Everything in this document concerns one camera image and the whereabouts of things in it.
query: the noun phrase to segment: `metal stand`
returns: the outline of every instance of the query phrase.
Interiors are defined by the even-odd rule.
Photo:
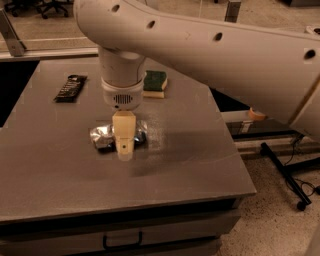
[[[26,46],[20,41],[3,9],[0,9],[0,33],[6,41],[11,56],[23,56]]]
[[[293,192],[300,197],[301,201],[298,202],[297,208],[300,211],[304,211],[306,206],[311,204],[311,201],[309,197],[303,192],[301,187],[297,184],[297,182],[292,177],[292,172],[308,168],[313,165],[320,164],[320,157],[303,161],[300,163],[290,164],[290,165],[283,165],[277,156],[272,152],[272,150],[269,148],[269,146],[266,143],[261,144],[261,155],[267,155],[270,157],[272,162],[275,164],[275,166],[278,168],[278,170],[281,172],[285,180],[289,183],[289,185],[292,187]]]

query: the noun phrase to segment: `black circular port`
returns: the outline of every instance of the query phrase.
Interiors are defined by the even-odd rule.
[[[156,24],[156,22],[153,20],[153,21],[150,21],[149,23],[148,23],[148,25],[147,25],[147,28],[148,29],[151,29],[151,28],[153,28],[154,27],[154,25]]]
[[[222,37],[223,37],[223,34],[222,33],[218,33],[218,34],[215,35],[214,40],[215,41],[220,41],[222,39]]]
[[[304,55],[304,58],[305,58],[306,60],[308,60],[308,59],[311,59],[311,58],[313,58],[313,57],[315,57],[315,56],[316,56],[316,51],[315,51],[315,50],[309,50],[309,51],[307,51],[306,54]]]
[[[120,9],[120,5],[117,4],[117,5],[112,7],[111,11],[112,12],[117,12],[117,11],[119,11],[119,9]]]
[[[320,35],[320,28],[315,28],[314,32],[317,33],[318,35]]]

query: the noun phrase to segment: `speckled floor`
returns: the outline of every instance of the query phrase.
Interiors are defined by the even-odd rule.
[[[238,22],[301,33],[306,26],[320,25],[320,7],[293,8],[289,7],[288,2],[242,0]],[[228,0],[219,0],[219,4],[214,4],[213,0],[159,0],[158,3],[159,9],[164,12],[223,21]],[[71,7],[69,11],[69,18],[51,13],[47,20],[43,20],[35,10],[22,12],[17,18],[10,14],[8,16],[29,49],[92,46],[77,29]],[[6,50],[2,38],[0,50]],[[298,211],[298,197],[287,187],[271,160],[260,155],[260,144],[266,141],[285,163],[292,155],[290,140],[290,137],[274,137],[236,141],[258,193],[242,203],[240,209],[243,217],[230,234],[222,236],[219,256],[305,254],[320,224],[320,196],[314,193],[310,197],[312,204],[305,211]],[[319,152],[320,145],[305,138],[291,162],[317,157]],[[295,177],[318,186],[320,167],[299,172]]]

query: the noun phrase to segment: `black chair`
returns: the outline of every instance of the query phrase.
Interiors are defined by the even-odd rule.
[[[26,10],[29,6],[36,7],[40,0],[12,0],[4,5],[6,12],[11,12],[12,16],[18,17],[18,10]]]
[[[66,0],[66,1],[51,0],[48,3],[44,2],[41,5],[39,5],[37,7],[37,10],[39,13],[41,13],[43,19],[48,19],[48,16],[46,15],[46,13],[52,8],[54,8],[57,13],[59,12],[59,10],[62,10],[64,13],[64,17],[69,17],[68,10],[64,8],[63,5],[71,5],[71,4],[73,4],[72,0]]]

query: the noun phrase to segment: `black cable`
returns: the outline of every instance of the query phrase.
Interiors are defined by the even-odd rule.
[[[293,159],[293,157],[294,157],[294,152],[295,152],[296,143],[297,143],[297,142],[295,142],[295,143],[292,144],[292,154],[291,154],[291,158],[289,159],[288,162],[286,162],[286,163],[284,164],[284,166],[286,166],[288,163],[290,163],[290,162],[292,161],[292,159]]]
[[[294,179],[294,180],[300,182],[300,188],[301,188],[301,190],[306,194],[306,196],[308,196],[308,197],[309,197],[309,196],[312,196],[312,195],[316,192],[316,187],[315,187],[312,183],[307,182],[307,181],[303,181],[303,180],[300,180],[300,179]],[[288,187],[292,192],[294,192],[294,190],[292,189],[292,187],[289,186],[289,183],[288,183],[287,180],[286,180],[286,185],[287,185],[287,187]],[[311,192],[310,194],[307,194],[306,191],[303,189],[303,186],[308,186],[309,188],[312,189],[312,192]]]

